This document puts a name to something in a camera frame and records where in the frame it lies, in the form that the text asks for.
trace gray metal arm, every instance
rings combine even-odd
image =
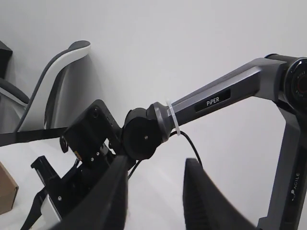
[[[251,96],[278,101],[285,65],[284,61],[258,58],[174,102],[179,126]],[[163,141],[167,141],[175,128],[171,110],[153,105]]]

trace white cable tie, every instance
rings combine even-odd
[[[167,105],[169,107],[169,111],[171,112],[171,115],[172,115],[172,118],[173,118],[173,121],[174,121],[175,130],[177,132],[177,135],[180,136],[180,128],[179,128],[179,124],[178,124],[178,121],[177,121],[177,118],[176,118],[175,111],[174,111],[174,108],[172,106],[172,103],[171,103],[170,100],[167,100],[166,103],[167,103]]]

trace robotic arm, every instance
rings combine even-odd
[[[56,213],[60,213],[58,219],[80,203],[116,156],[128,157],[131,168],[136,160],[151,158],[174,128],[251,96],[273,101],[286,120],[268,215],[259,220],[258,228],[296,230],[307,189],[307,58],[276,54],[255,59],[172,105],[153,103],[148,109],[131,110],[123,128],[106,105],[96,100],[60,139],[63,151],[69,146],[82,165],[75,166],[61,179],[59,190],[54,181],[46,183],[57,177],[56,172],[41,178],[46,185],[45,194],[48,193]],[[116,155],[104,144],[106,139]],[[52,172],[46,159],[36,160],[32,167],[40,176],[48,175],[44,170]],[[62,206],[54,205],[62,193],[66,194],[61,196],[65,197],[60,201]]]

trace gray chair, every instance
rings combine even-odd
[[[65,71],[69,64],[88,55],[90,48],[90,42],[77,41],[54,56],[44,68],[31,98],[8,81],[0,79],[0,96],[10,101],[20,118],[14,132],[52,128]]]

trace black cable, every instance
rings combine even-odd
[[[175,131],[175,132],[172,132],[171,135],[170,135],[169,137],[171,137],[171,136],[173,136],[173,135],[175,135],[175,134],[177,134],[176,131]],[[197,149],[195,148],[195,146],[194,146],[192,140],[189,138],[189,136],[188,136],[185,132],[180,131],[180,134],[183,135],[183,136],[188,140],[188,142],[190,143],[192,149],[194,150],[194,153],[195,153],[195,155],[196,155],[196,157],[197,157],[197,160],[198,160],[199,164],[202,166],[202,162],[201,162],[200,155],[198,154]]]
[[[169,135],[169,137],[172,137],[172,136],[174,136],[175,134],[177,134],[177,132],[172,132],[171,135]],[[189,138],[189,136],[188,136],[185,132],[180,131],[180,134],[183,135],[183,136],[188,140],[188,142],[190,143],[192,149],[194,150],[194,153],[195,153],[195,155],[196,155],[196,157],[197,157],[198,162],[199,162],[200,165],[202,166],[201,157],[200,157],[200,155],[198,154],[197,149],[195,148],[195,146],[194,146],[192,140]],[[128,179],[130,179],[130,177],[132,176],[132,174],[134,173],[134,171],[136,170],[136,168],[139,166],[139,164],[140,164],[141,162],[142,162],[142,161],[138,161],[138,162],[135,164],[135,166],[133,167],[132,171],[129,173]]]
[[[138,161],[135,166],[132,168],[131,172],[129,173],[129,176],[128,176],[128,180],[130,179],[130,177],[132,176],[132,174],[134,173],[134,171],[136,170],[136,168],[139,166],[139,164],[141,163],[142,161]]]

